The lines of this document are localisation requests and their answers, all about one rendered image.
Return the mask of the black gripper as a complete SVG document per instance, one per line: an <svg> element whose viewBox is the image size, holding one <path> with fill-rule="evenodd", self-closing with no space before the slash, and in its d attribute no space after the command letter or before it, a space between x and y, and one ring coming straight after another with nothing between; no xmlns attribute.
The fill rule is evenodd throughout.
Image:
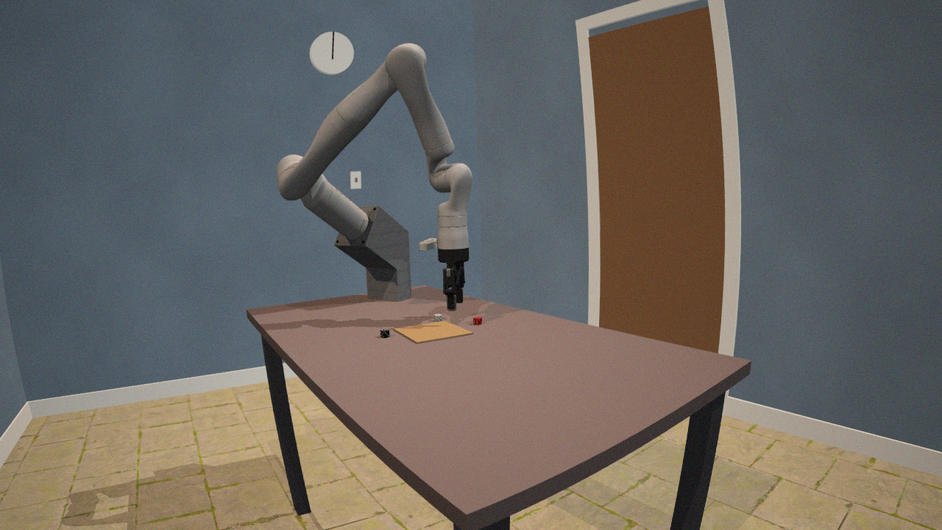
<svg viewBox="0 0 942 530"><path fill-rule="evenodd" d="M469 260L469 248L456 250L438 249L439 262L447 263L443 269L443 289L447 295L447 310L455 311L456 304L462 304L462 288L464 288L464 262ZM452 284L452 285L451 285ZM452 289L450 289L452 286Z"/></svg>

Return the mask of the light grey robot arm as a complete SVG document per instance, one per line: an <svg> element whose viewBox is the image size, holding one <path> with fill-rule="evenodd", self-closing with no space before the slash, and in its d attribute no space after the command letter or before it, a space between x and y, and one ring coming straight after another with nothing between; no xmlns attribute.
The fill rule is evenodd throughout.
<svg viewBox="0 0 942 530"><path fill-rule="evenodd" d="M428 90L426 61L419 45L404 43L392 49L379 69L327 115L304 157L287 155L280 160L280 195L285 200L302 200L304 207L347 239L360 237L368 225L367 214L327 183L322 173L398 88L425 149L430 184L441 194L451 190L450 200L438 207L438 241L425 239L419 250L468 248L467 204L473 175L463 163L445 163L454 145Z"/></svg>

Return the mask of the tan square mat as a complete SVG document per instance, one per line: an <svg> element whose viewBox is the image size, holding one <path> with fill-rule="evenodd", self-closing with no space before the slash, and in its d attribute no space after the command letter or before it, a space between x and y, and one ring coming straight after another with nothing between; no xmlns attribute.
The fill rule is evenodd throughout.
<svg viewBox="0 0 942 530"><path fill-rule="evenodd" d="M413 325L408 326L407 328L394 328L398 334L406 336L407 339L413 340L416 345L425 342L433 342L434 340L443 340L456 338L457 336L468 336L473 335L473 332L459 328L453 323L447 321L443 322L433 322L433 323L423 323L423 325Z"/></svg>

